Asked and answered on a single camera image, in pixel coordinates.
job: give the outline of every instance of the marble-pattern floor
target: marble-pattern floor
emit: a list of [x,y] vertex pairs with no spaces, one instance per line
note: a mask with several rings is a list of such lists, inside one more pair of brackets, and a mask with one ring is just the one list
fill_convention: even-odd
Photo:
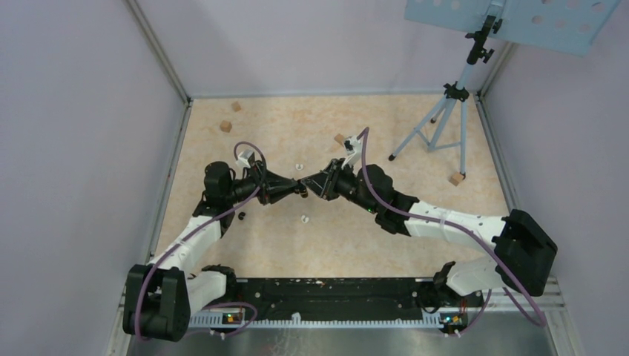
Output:
[[[301,178],[344,156],[336,134],[371,128],[367,161],[393,178],[398,191],[435,205],[472,214],[504,215],[507,206],[473,102],[468,104],[467,179],[458,187],[448,178],[458,170],[458,148],[428,153],[418,137],[394,162],[387,157],[440,99],[439,95],[306,96],[194,100],[159,238],[164,251],[185,227],[203,191],[203,169],[213,161],[236,168],[232,148],[246,140],[260,147],[269,170]],[[231,103],[238,101],[241,111]],[[439,141],[458,140],[457,105]],[[228,120],[230,133],[219,129]],[[429,138],[436,125],[428,125]],[[304,166],[302,171],[295,164]],[[471,260],[477,251],[429,238],[391,235],[373,215],[339,198],[291,195],[278,204],[247,204],[243,221],[208,251],[198,268],[223,264],[239,277],[402,277],[432,276],[451,260]],[[300,219],[305,214],[308,223]]]

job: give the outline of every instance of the small wooden block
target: small wooden block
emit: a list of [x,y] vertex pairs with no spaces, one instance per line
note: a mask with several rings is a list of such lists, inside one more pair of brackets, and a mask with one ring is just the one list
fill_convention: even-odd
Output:
[[449,182],[451,182],[454,186],[457,186],[459,183],[463,182],[463,179],[465,179],[465,176],[456,172],[450,177]]
[[223,120],[223,122],[220,123],[220,130],[222,132],[229,132],[229,131],[231,131],[231,122]]
[[338,144],[342,146],[343,142],[345,142],[345,136],[339,133],[338,135],[335,136],[335,141],[338,142]]
[[240,104],[238,102],[232,102],[231,103],[231,109],[236,111],[236,112],[242,110],[242,108],[240,107]]

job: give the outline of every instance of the white wall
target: white wall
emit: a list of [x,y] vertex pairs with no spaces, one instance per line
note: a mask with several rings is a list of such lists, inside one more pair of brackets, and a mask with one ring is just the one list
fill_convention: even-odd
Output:
[[0,85],[0,353],[102,355],[182,103],[119,0],[2,1]]
[[629,347],[628,35],[624,1],[586,57],[522,46],[487,97],[522,207],[559,247],[588,355]]
[[[139,0],[192,96],[439,91],[473,41],[406,0]],[[499,49],[503,43],[489,40]],[[490,70],[476,66],[469,89]]]

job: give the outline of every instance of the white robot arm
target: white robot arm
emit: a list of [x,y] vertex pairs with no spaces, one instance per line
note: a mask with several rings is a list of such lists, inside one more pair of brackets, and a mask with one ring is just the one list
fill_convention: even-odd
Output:
[[[191,276],[192,268],[199,262],[199,259],[212,244],[221,238],[220,221],[211,222],[184,243],[182,239],[195,228],[210,221],[211,218],[207,216],[192,217],[183,232],[166,248],[166,251],[169,251],[174,245],[180,245],[180,247],[170,257],[167,257],[159,267],[166,270],[178,268],[184,272],[185,276]],[[163,254],[155,256],[149,264],[156,263]],[[222,297],[225,294],[226,283],[227,277],[218,271],[202,271],[195,278],[186,279],[190,312],[194,314],[212,300]]]
[[[262,162],[255,160],[250,150],[238,156],[237,165],[245,168],[242,179],[237,179],[225,162],[208,165],[202,199],[184,231],[166,252],[129,271],[122,324],[126,333],[135,334],[134,318],[139,312],[142,335],[171,341],[181,339],[189,317],[222,297],[230,278],[235,280],[233,270],[222,266],[206,266],[198,276],[191,274],[204,253],[229,228],[234,219],[234,204],[254,195],[263,205],[290,194],[308,195],[306,187],[296,180],[268,171],[264,158]],[[214,221],[219,215],[222,218]],[[153,275],[147,280],[151,269]],[[142,310],[137,311],[140,299]]]
[[[392,234],[432,237],[485,252],[466,232],[452,225],[462,226],[480,237],[482,243],[505,262],[529,294],[539,296],[543,293],[557,246],[529,214],[514,209],[507,217],[485,217],[440,208],[396,191],[391,177],[382,168],[367,165],[369,180],[381,198],[398,210],[428,219],[397,214],[373,197],[362,170],[354,175],[354,164],[363,152],[360,138],[348,137],[343,144],[347,158],[333,159],[324,170],[302,178],[301,183],[325,200],[345,197],[375,214],[375,222]],[[434,280],[437,287],[446,286],[459,296],[502,287],[518,291],[489,255],[464,263],[447,263]]]

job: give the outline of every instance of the stand clamp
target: stand clamp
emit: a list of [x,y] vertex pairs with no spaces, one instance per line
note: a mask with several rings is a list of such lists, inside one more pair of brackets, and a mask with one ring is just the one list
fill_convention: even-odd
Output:
[[470,51],[469,56],[467,57],[467,63],[470,65],[475,65],[479,59],[483,59],[483,63],[487,63],[491,56],[494,53],[494,50],[486,50],[484,48],[485,41],[489,36],[490,32],[497,33],[500,30],[502,25],[502,19],[498,22],[495,22],[495,16],[488,16],[485,19],[485,23],[483,23],[483,28],[480,31],[476,31],[474,33],[468,33],[465,35],[466,39],[474,39],[474,47]]
[[448,99],[452,98],[452,99],[461,100],[462,102],[464,102],[465,100],[467,100],[467,98],[470,97],[470,92],[467,91],[467,89],[465,88],[457,89],[456,88],[457,84],[458,82],[454,82],[454,85],[445,84],[444,88],[446,88],[446,90],[444,91],[444,95]]

